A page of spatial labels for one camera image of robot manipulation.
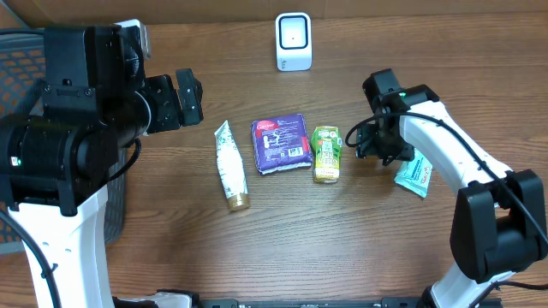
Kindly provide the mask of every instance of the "purple package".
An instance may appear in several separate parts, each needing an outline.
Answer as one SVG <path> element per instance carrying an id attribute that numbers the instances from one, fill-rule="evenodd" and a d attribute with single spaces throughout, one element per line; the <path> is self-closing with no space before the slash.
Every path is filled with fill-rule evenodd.
<path id="1" fill-rule="evenodd" d="M 260 174 L 312 166 L 313 154 L 304 116 L 286 115 L 255 121 L 251 135 Z"/>

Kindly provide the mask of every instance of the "gold cap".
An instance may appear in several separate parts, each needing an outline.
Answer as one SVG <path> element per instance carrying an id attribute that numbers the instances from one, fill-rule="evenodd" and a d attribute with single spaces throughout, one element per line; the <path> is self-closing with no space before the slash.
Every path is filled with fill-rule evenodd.
<path id="1" fill-rule="evenodd" d="M 230 210 L 244 210 L 249 208 L 249 196 L 246 193 L 238 193 L 229 198 Z"/>

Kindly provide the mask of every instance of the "black cable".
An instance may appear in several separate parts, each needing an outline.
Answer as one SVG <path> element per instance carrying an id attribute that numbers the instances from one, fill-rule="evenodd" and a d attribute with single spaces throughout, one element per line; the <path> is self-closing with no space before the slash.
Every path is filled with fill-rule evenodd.
<path id="1" fill-rule="evenodd" d="M 33 240 L 33 237 L 28 234 L 27 231 L 18 222 L 15 221 L 15 219 L 9 216 L 8 213 L 0 210 L 0 220 L 5 221 L 6 224 L 21 237 L 21 240 L 24 241 L 25 244 L 27 244 L 28 249 L 33 253 L 34 257 L 36 257 L 38 263 L 40 264 L 40 267 L 42 268 L 42 278 L 45 279 L 46 283 L 48 284 L 48 288 L 50 289 L 50 296 L 53 307 L 61 308 L 61 298 L 59 297 L 57 284 L 55 283 L 55 279 L 53 278 L 53 269 L 55 269 L 56 266 L 54 265 L 53 269 L 50 268 L 48 260 L 45 258 L 45 255 L 38 246 L 38 244 L 36 244 L 36 242 Z"/>
<path id="2" fill-rule="evenodd" d="M 358 145 L 361 145 L 363 144 L 364 142 L 366 142 L 365 140 L 362 140 L 361 142 L 356 142 L 355 144 L 350 144 L 348 141 L 350 139 L 350 135 L 355 131 L 357 130 L 358 128 L 360 128 L 362 125 L 365 125 L 367 124 L 368 122 L 371 122 L 371 121 L 375 121 L 375 120 L 379 120 L 379 119 L 386 119 L 386 118 L 389 118 L 389 117 L 397 117 L 397 116 L 413 116 L 413 117 L 418 117 L 420 119 L 424 119 L 424 120 L 427 120 L 427 121 L 431 121 L 431 122 L 434 122 L 436 123 L 438 126 L 440 127 L 443 127 L 445 128 L 447 131 L 449 131 L 461 144 L 462 146 L 466 149 L 466 151 L 470 154 L 470 156 L 478 163 L 478 165 L 486 171 L 486 173 L 495 181 L 498 181 L 499 185 L 501 186 L 501 188 L 504 190 L 504 192 L 512 199 L 512 202 L 514 204 L 517 204 L 518 206 L 518 209 L 521 211 L 521 213 L 523 215 L 525 215 L 525 217 L 528 219 L 528 221 L 530 223 L 532 223 L 532 225 L 535 227 L 535 229 L 537 230 L 537 232 L 539 232 L 539 235 L 540 237 L 542 238 L 542 240 L 548 245 L 548 238 L 546 238 L 546 234 L 545 232 L 542 230 L 542 228 L 538 225 L 538 223 L 534 220 L 533 216 L 531 215 L 531 213 L 529 213 L 529 211 L 525 208 L 525 205 L 523 205 L 522 201 L 517 198 L 517 196 L 514 194 L 514 192 L 512 192 L 508 186 L 506 185 L 506 183 L 500 179 L 490 168 L 489 166 L 487 166 L 487 163 L 485 163 L 485 161 L 481 160 L 481 158 L 478 156 L 478 154 L 476 154 L 476 152 L 474 151 L 474 149 L 472 149 L 472 147 L 468 144 L 468 142 L 466 142 L 466 140 L 455 130 L 453 129 L 451 126 L 449 126 L 447 123 L 445 123 L 443 120 L 438 120 L 432 116 L 428 116 L 428 115 L 422 115 L 422 114 L 418 114 L 418 113 L 414 113 L 414 112 L 392 112 L 392 113 L 388 113 L 388 114 L 382 114 L 382 115 L 374 115 L 368 119 L 365 119 L 364 121 L 361 121 L 360 123 L 354 125 L 354 127 L 352 127 L 350 129 L 350 131 L 347 133 L 346 135 L 346 138 L 344 140 L 344 142 L 346 143 L 347 146 L 349 147 L 356 147 Z M 541 291 L 544 291 L 544 290 L 548 290 L 548 285 L 538 285 L 538 286 L 535 286 L 535 285 L 529 285 L 529 284 L 526 284 L 526 283 L 520 283 L 520 282 L 514 282 L 514 281 L 496 281 L 496 282 L 493 282 L 474 302 L 472 305 L 470 305 L 469 307 L 475 307 L 481 300 L 483 300 L 485 297 L 487 297 L 487 295 L 494 289 L 494 288 L 498 288 L 499 286 L 512 286 L 512 287 L 521 287 L 521 288 L 526 288 L 526 289 L 531 289 L 531 290 L 541 290 Z"/>
<path id="3" fill-rule="evenodd" d="M 120 177 L 120 175 L 123 175 L 124 173 L 126 173 L 126 171 L 128 171 L 131 168 L 131 166 L 133 166 L 134 163 L 137 162 L 137 159 L 139 159 L 141 143 L 139 138 L 136 138 L 134 142 L 135 142 L 134 154 L 131 156 L 131 158 L 129 158 L 128 162 L 124 164 L 123 167 L 120 168 L 120 170 L 118 170 L 114 175 L 112 175 L 109 178 L 109 181 L 113 181 L 117 179 L 118 177 Z"/>
<path id="4" fill-rule="evenodd" d="M 5 34 L 44 35 L 44 30 L 39 30 L 39 29 L 0 29 L 0 35 L 5 35 Z"/>

